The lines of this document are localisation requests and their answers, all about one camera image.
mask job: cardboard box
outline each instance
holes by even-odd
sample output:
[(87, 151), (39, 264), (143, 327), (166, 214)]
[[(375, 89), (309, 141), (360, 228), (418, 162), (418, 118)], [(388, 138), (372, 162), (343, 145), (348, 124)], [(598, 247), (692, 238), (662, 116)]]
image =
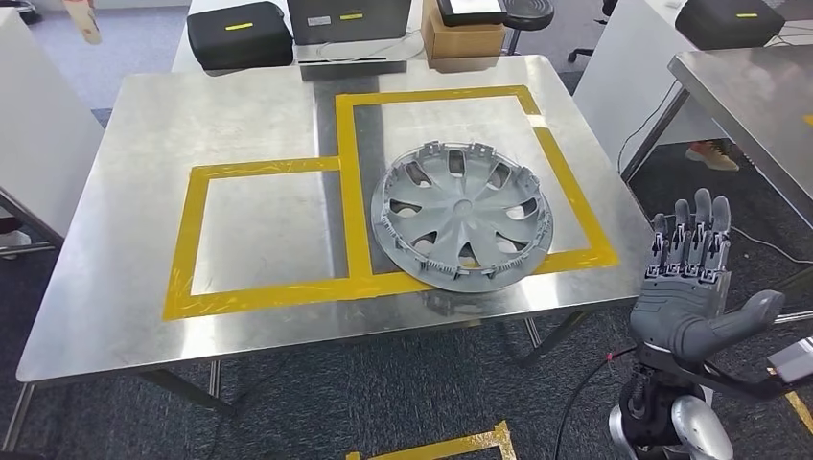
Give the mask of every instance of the cardboard box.
[(424, 0), (421, 35), (428, 59), (499, 56), (505, 39), (501, 24), (446, 27), (437, 0)]

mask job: robot finger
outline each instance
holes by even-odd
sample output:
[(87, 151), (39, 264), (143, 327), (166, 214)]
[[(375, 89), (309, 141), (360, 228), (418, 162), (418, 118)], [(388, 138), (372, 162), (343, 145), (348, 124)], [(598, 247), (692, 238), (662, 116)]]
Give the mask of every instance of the robot finger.
[(688, 243), (691, 239), (690, 212), (688, 201), (679, 199), (675, 202), (675, 231), (672, 233), (672, 241), (669, 256), (666, 259), (666, 276), (680, 276), (683, 274), (688, 257)]
[(732, 211), (729, 201), (724, 196), (718, 196), (713, 204), (714, 222), (708, 238), (708, 247), (703, 258), (703, 270), (700, 275), (702, 283), (716, 283), (720, 273), (726, 271), (726, 261), (729, 258), (729, 231), (732, 228)]
[(669, 228), (666, 224), (666, 217), (657, 213), (652, 222), (655, 227), (655, 239), (652, 241), (652, 256), (646, 267), (646, 278), (656, 278), (663, 273), (666, 257), (669, 254)]
[(697, 212), (694, 218), (694, 228), (689, 240), (688, 256), (684, 275), (697, 278), (703, 267), (706, 256), (708, 240), (711, 237), (711, 194), (706, 189), (699, 189), (694, 194), (694, 204)]

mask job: yellow tape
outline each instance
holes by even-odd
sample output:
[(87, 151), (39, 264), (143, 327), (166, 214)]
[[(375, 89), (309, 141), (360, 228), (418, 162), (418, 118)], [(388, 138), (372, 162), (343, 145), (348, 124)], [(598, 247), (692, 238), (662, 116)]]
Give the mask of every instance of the yellow tape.
[[(178, 230), (178, 240), (167, 288), (164, 319), (287, 307), (313, 302), (365, 299), (431, 289), (432, 287), (403, 271), (373, 274), (367, 236), (366, 204), (361, 191), (354, 107), (504, 96), (516, 97), (526, 115), (542, 115), (530, 91), (522, 85), (342, 94), (336, 96), (338, 157), (261, 161), (193, 168)], [(534, 273), (554, 273), (617, 264), (617, 255), (601, 229), (598, 219), (592, 212), (552, 133), (546, 127), (533, 127), (533, 130), (590, 246), (584, 249), (549, 254)], [(191, 294), (209, 180), (317, 171), (338, 171), (339, 173), (349, 272), (347, 278), (200, 295)]]
[[(772, 376), (777, 374), (777, 371), (773, 367), (768, 368), (768, 373)], [(785, 395), (785, 399), (788, 400), (793, 410), (796, 411), (796, 414), (799, 415), (799, 419), (807, 427), (807, 431), (810, 434), (813, 434), (813, 416), (810, 415), (810, 411), (807, 410), (807, 405), (801, 401), (799, 395), (796, 394), (795, 391), (791, 391)]]
[[(505, 421), (494, 426), (494, 431), (486, 431), (484, 433), (451, 439), (449, 441), (428, 444), (419, 448), (399, 450), (397, 452), (370, 457), (368, 460), (434, 460), (491, 448), (499, 448), (499, 454), (502, 460), (517, 460), (517, 455), (514, 453), (514, 446), (511, 444), (508, 424)], [(361, 460), (361, 454), (358, 452), (350, 452), (345, 456), (345, 460)]]
[(238, 31), (239, 29), (248, 29), (254, 27), (253, 22), (244, 22), (243, 24), (235, 24), (233, 26), (226, 26), (227, 31)]
[(361, 171), (356, 149), (354, 95), (336, 96), (338, 157), (341, 160), (341, 208), (344, 213), (344, 240), (347, 244), (347, 270), (350, 277), (371, 276), (373, 265), (367, 249), (367, 219), (361, 192)]
[[(197, 248), (203, 226), (203, 211), (209, 191), (209, 180), (225, 177), (247, 177), (261, 174), (303, 173), (315, 171), (336, 171), (339, 163), (336, 157), (304, 158), (294, 160), (258, 161), (232, 165), (211, 165), (192, 168), (189, 185), (181, 211), (180, 228), (170, 270), (170, 282), (164, 305), (164, 319), (177, 319), (188, 316), (210, 314), (213, 306), (203, 303), (199, 296), (192, 295), (192, 280), (195, 276)], [(226, 305), (234, 304), (232, 298)], [(225, 310), (214, 306), (214, 310)]]

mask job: shoe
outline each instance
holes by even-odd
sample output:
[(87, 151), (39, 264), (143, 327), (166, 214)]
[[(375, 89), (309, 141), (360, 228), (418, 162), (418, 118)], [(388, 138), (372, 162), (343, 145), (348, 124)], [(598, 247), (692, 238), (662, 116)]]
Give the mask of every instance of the shoe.
[[(0, 247), (26, 246), (28, 244), (31, 244), (31, 237), (19, 230), (14, 230), (13, 232), (0, 235)], [(7, 261), (13, 261), (17, 258), (17, 255), (12, 254), (10, 256), (0, 257), (6, 259)]]
[(726, 153), (722, 141), (692, 142), (686, 151), (686, 158), (691, 161), (702, 161), (710, 170), (739, 171), (739, 166)]

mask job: hubcap center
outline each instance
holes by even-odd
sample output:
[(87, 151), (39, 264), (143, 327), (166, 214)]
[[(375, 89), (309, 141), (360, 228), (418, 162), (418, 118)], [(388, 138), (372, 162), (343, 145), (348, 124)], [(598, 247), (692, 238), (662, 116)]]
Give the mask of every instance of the hubcap center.
[(454, 204), (455, 216), (468, 216), (472, 213), (472, 202), (468, 199), (461, 199)]

